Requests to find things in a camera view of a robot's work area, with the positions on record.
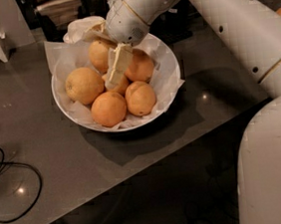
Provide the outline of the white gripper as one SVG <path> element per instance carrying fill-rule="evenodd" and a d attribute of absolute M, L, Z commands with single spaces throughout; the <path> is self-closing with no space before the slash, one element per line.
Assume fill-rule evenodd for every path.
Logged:
<path fill-rule="evenodd" d="M 120 84 L 133 58 L 136 46 L 149 33 L 152 22 L 180 0 L 117 0 L 107 14 L 106 21 L 99 21 L 83 32 L 86 42 L 98 40 L 117 42 L 109 50 L 109 68 L 105 87 L 113 89 Z"/>

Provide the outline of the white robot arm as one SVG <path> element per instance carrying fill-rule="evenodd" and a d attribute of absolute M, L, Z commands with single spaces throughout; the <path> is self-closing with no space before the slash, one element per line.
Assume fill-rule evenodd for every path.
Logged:
<path fill-rule="evenodd" d="M 85 39 L 137 45 L 177 0 L 117 0 Z M 239 224 L 281 224 L 281 16 L 257 0 L 189 0 L 269 94 L 239 146 Z"/>

